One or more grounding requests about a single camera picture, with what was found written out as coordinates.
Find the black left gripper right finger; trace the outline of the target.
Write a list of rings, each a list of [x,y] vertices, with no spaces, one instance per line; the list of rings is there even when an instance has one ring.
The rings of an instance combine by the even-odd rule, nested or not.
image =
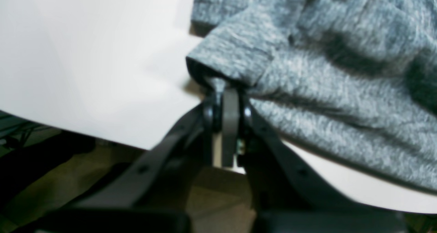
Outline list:
[[[312,169],[237,90],[222,94],[222,167],[243,167],[253,233],[407,233],[401,213],[356,202]]]

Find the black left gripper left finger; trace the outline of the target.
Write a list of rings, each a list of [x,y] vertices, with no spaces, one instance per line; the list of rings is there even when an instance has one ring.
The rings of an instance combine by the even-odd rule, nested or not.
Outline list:
[[[193,180],[212,166],[222,94],[209,92],[151,151],[94,193],[26,226],[29,233],[190,233]]]

